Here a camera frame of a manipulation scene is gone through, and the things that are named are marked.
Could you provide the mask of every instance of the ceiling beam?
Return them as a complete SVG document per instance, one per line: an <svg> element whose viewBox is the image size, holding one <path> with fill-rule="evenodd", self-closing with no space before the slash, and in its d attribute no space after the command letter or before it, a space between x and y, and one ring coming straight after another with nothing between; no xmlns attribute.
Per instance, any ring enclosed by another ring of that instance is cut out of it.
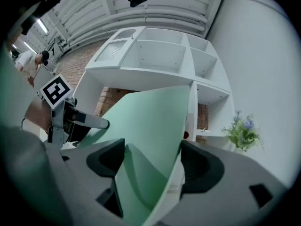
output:
<svg viewBox="0 0 301 226"><path fill-rule="evenodd" d="M115 6L113 0L100 0L103 5L103 9L107 16L116 14Z"/></svg>
<svg viewBox="0 0 301 226"><path fill-rule="evenodd" d="M57 29L60 35L67 41L67 39L70 38L70 35L68 34L67 30L65 29L61 21L55 15L54 11L51 9L47 12L47 14L50 20L52 21L54 27Z"/></svg>
<svg viewBox="0 0 301 226"><path fill-rule="evenodd" d="M46 38L39 34L36 28L31 27L29 31L32 32L32 34L37 38L37 40L41 42L41 45L39 47L42 47L43 50L49 45L46 41Z"/></svg>
<svg viewBox="0 0 301 226"><path fill-rule="evenodd" d="M208 19L204 38L206 37L222 0L210 0L205 17Z"/></svg>

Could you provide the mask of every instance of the red brick wall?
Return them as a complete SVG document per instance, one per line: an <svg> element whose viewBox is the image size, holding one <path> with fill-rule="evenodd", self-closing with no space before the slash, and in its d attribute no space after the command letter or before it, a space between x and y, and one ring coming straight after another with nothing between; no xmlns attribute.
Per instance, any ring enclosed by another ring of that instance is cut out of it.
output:
<svg viewBox="0 0 301 226"><path fill-rule="evenodd" d="M101 96L99 97L99 101L97 103L95 115L103 116L123 96L133 92L135 91L127 90L127 89L115 89L115 88L104 87Z"/></svg>
<svg viewBox="0 0 301 226"><path fill-rule="evenodd" d="M57 73L61 73L75 89L84 73L87 63L103 44L104 42L91 44L67 54L58 61L61 66ZM133 91L127 89L104 87L95 109L95 115L103 116L124 95L132 92ZM198 104L198 129L203 129L205 127L208 129L208 108L206 105ZM204 144L206 139L197 136L196 141Z"/></svg>

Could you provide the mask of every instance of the green leaves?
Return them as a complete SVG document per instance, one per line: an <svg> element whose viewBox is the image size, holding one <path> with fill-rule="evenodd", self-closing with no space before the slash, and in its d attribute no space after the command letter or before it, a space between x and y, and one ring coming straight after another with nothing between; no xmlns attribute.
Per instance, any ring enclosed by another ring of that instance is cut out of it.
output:
<svg viewBox="0 0 301 226"><path fill-rule="evenodd" d="M244 126L244 123L248 122L246 120L253 119L253 115L248 115L246 120L243 120L239 116L240 113L240 111L236 112L237 115L234 116L231 126L228 129L224 127L222 132L226 134L236 147L247 151L250 147L261 144L260 137L255 128Z"/></svg>

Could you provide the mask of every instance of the shelf board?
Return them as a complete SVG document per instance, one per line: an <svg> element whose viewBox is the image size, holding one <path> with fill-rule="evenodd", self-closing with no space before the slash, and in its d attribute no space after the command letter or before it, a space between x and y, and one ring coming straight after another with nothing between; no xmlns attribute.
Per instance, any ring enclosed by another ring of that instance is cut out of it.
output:
<svg viewBox="0 0 301 226"><path fill-rule="evenodd" d="M197 37L197 36L193 36L191 34L187 34L187 38L188 38L188 41L189 41L189 46L191 48L195 48L195 49L202 50L202 51L206 50L206 47L207 47L207 44L208 44L207 40L202 39L202 38Z"/></svg>
<svg viewBox="0 0 301 226"><path fill-rule="evenodd" d="M121 67L120 70L133 70L133 71L145 71L145 72L152 72L152 73L161 73L161 74L177 76L177 77L180 77L180 78L185 78L185 79L189 79L189 80L193 81L192 78L182 76L178 73L169 72L169 71L162 71L162 70L155 70L155 69L150 69L150 68Z"/></svg>
<svg viewBox="0 0 301 226"><path fill-rule="evenodd" d="M149 67L153 65L158 71L178 72L182 66L186 47L162 41L138 40L132 49L136 48L139 57L135 67Z"/></svg>
<svg viewBox="0 0 301 226"><path fill-rule="evenodd" d="M177 46L183 46L183 45L178 44L178 43L172 43L172 42L161 41L161 40L137 40L137 42L164 43L164 44L173 44L173 45L177 45Z"/></svg>
<svg viewBox="0 0 301 226"><path fill-rule="evenodd" d="M181 44L182 32L167 30L167 29L156 29L146 28L138 40L156 40L160 42L170 42L175 44Z"/></svg>
<svg viewBox="0 0 301 226"><path fill-rule="evenodd" d="M191 54L196 76L204 76L217 61L217 57L196 48L191 48Z"/></svg>
<svg viewBox="0 0 301 226"><path fill-rule="evenodd" d="M152 65L149 63L141 63L138 69L149 69L149 70L155 70L159 72L170 72L178 74L179 68L176 67L169 67L169 66L163 66L163 65Z"/></svg>
<svg viewBox="0 0 301 226"><path fill-rule="evenodd" d="M225 86L223 86L222 84L217 83L215 81L211 81L211 80L199 77L199 76L195 76L195 78L193 78L193 80L195 80L196 83L198 83L198 84L205 84L209 87L217 88L217 89L225 91L226 93L230 93L230 91Z"/></svg>
<svg viewBox="0 0 301 226"><path fill-rule="evenodd" d="M203 132L203 130L198 129L196 132L197 136L203 136L203 137L224 137L225 134L222 133L221 131L208 131Z"/></svg>
<svg viewBox="0 0 301 226"><path fill-rule="evenodd" d="M229 93L206 84L197 83L198 103L203 105L212 105L213 103L229 96Z"/></svg>

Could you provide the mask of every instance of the white cabinet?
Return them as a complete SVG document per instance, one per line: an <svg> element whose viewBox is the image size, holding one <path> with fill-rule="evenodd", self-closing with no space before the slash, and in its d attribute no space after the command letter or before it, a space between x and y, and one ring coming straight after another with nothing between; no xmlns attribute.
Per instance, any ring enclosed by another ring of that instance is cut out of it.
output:
<svg viewBox="0 0 301 226"><path fill-rule="evenodd" d="M92 78L98 88L137 91L190 85L188 140L195 141L198 135L223 137L221 129L234 116L229 81L215 49L209 41L190 34L146 27L121 29L92 57L84 76L89 88ZM197 129L198 104L208 107L205 131Z"/></svg>

